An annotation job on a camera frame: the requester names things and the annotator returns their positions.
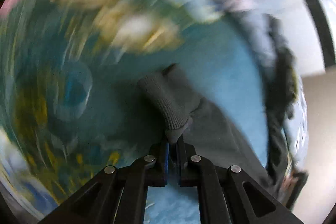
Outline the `dark grey sweatpants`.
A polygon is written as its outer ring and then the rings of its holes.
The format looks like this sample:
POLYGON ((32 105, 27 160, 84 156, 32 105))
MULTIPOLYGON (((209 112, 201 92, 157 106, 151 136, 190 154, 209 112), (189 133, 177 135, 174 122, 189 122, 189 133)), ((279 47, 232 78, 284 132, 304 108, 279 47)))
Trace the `dark grey sweatpants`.
POLYGON ((270 175, 243 133, 217 105, 193 88, 178 65, 142 77, 138 87, 170 144, 183 137, 214 165, 238 165, 264 188, 272 186, 270 175))

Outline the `grey-green shirt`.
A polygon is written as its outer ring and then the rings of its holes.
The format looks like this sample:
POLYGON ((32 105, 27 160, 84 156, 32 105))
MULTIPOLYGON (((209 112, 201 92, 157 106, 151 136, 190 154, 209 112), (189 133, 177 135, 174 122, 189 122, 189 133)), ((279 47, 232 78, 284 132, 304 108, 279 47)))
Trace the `grey-green shirt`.
POLYGON ((277 184, 284 177, 288 160, 286 141, 282 134, 285 118, 293 117, 293 104, 297 96, 294 56, 281 33, 279 19, 268 16, 269 35, 276 53, 275 76, 267 84, 266 117, 269 133, 268 162, 266 170, 277 184))

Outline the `light blue floral duvet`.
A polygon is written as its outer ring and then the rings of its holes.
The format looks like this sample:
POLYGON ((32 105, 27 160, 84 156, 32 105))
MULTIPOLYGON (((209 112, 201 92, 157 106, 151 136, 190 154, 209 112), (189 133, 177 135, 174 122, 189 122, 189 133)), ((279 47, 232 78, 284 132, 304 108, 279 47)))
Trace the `light blue floral duvet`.
POLYGON ((292 166, 303 169, 309 147, 307 104, 295 57, 284 37, 282 22, 272 15, 277 0, 216 0, 242 28, 266 84, 287 95, 283 125, 292 166))

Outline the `teal floral bed sheet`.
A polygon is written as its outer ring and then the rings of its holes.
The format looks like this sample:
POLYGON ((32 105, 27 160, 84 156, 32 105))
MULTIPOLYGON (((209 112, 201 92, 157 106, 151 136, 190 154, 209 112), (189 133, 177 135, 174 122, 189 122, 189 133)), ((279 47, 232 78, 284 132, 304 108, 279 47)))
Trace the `teal floral bed sheet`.
POLYGON ((106 163, 123 166, 157 139, 137 80, 176 63, 228 113, 262 165, 268 141, 261 78, 230 15, 201 15, 203 1, 115 0, 136 19, 172 31, 147 50, 112 46, 94 19, 103 9, 60 0, 1 7, 1 192, 20 221, 42 219, 106 163))

